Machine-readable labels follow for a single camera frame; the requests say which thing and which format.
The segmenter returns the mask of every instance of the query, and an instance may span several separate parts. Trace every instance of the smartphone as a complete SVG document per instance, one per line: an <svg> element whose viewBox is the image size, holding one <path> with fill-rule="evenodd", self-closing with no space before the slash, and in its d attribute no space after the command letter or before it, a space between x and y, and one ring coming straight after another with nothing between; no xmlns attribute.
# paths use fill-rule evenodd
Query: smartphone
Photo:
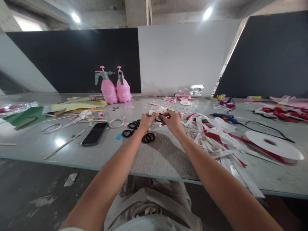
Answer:
<svg viewBox="0 0 308 231"><path fill-rule="evenodd" d="M108 123L95 124L92 130L86 136L86 138L84 138L84 140L81 142L81 145L82 146L96 145L99 139L102 137L103 132L107 125Z"/></svg>

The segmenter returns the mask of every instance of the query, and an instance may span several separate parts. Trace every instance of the forearm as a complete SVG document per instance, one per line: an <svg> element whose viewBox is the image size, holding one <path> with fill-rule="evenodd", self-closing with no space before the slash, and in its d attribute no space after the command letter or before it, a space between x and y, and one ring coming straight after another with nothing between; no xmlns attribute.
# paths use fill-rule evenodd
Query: forearm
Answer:
<svg viewBox="0 0 308 231"><path fill-rule="evenodd" d="M109 159L94 177L61 226L100 230L107 212L125 182L145 131L133 136Z"/></svg>
<svg viewBox="0 0 308 231"><path fill-rule="evenodd" d="M233 229L282 230L253 195L184 132L176 135L200 181Z"/></svg>

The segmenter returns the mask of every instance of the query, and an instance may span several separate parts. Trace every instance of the person's left hand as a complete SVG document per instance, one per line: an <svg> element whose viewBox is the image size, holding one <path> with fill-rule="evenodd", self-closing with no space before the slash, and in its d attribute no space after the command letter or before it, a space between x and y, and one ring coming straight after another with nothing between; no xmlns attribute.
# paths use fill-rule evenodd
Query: person's left hand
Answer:
<svg viewBox="0 0 308 231"><path fill-rule="evenodd" d="M149 115L149 113L143 114L141 116L141 121L138 129L141 129L145 133L150 128L150 126L153 124L153 120L159 116L158 112L155 112L153 115Z"/></svg>

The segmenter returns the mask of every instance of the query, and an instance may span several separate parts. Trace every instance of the person's right hand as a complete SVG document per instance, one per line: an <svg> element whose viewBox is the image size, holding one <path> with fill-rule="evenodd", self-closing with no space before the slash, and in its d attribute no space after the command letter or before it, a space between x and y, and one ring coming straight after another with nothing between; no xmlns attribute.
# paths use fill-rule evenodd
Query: person's right hand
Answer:
<svg viewBox="0 0 308 231"><path fill-rule="evenodd" d="M169 130L174 134L178 134L183 132L180 116L174 111L166 111L164 112L160 118L163 120L161 123L162 126L167 125Z"/></svg>

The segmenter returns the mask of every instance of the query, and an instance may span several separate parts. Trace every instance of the gray tabletop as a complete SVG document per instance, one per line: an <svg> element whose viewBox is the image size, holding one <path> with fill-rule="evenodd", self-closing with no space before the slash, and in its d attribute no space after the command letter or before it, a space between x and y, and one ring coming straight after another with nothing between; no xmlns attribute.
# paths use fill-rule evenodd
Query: gray tabletop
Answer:
<svg viewBox="0 0 308 231"><path fill-rule="evenodd" d="M13 102L38 101L39 105L43 106L63 102L67 97L84 97L87 95L30 92L19 95L1 96L0 105ZM147 113L151 107L155 107L150 105L151 101L157 104L165 103L162 98L135 95L132 101L127 104L107 105L98 109L107 110L104 114L105 119L108 121L115 118L122 118L125 122L130 123L140 119L142 113ZM192 107L183 106L179 101L175 104L168 103L164 106L170 106L175 111L187 113L187 115L191 113L202 113L204 115L221 113L221 111L214 109L213 105L217 104L217 101L214 99L199 98L194 99L192 102ZM305 156L305 159L299 161L295 166L282 167L245 153L239 153L239 158L248 165L246 167L247 173L265 194L308 199L307 124L287 123L263 118L260 115L247 111L248 108L258 108L261 105L248 105L244 102L243 99L237 99L236 109L231 114L240 117L237 119L241 121L254 120L264 122L266 125L280 130L296 142L295 146ZM120 108L113 111L112 107L114 106L119 106ZM125 106L135 106L135 108L125 108ZM119 147L127 141L127 138L124 137L121 137L121 140L116 140L116 136L127 129L123 126L115 129L107 128L98 145L91 147L82 147L80 145L91 130L88 123L76 123L50 134L42 134L41 132L48 125L54 123L65 125L69 122L71 121L67 119L40 122L19 131L15 131L13 129L14 127L8 122L1 123L1 143L17 143L18 145L0 146L0 157L99 170ZM250 126L258 131L278 135L276 132L258 125L251 124ZM70 139L72 135L76 135L85 128L87 128L86 132L80 137L62 148L48 160L44 160L45 156L54 152L59 146ZM245 131L247 131L246 128L237 125L237 130L234 134L241 136ZM198 176L187 155L168 128L166 126L157 127L153 133L156 137L154 142L140 144L131 169L131 174L200 184ZM232 168L232 173L245 185L234 168Z"/></svg>

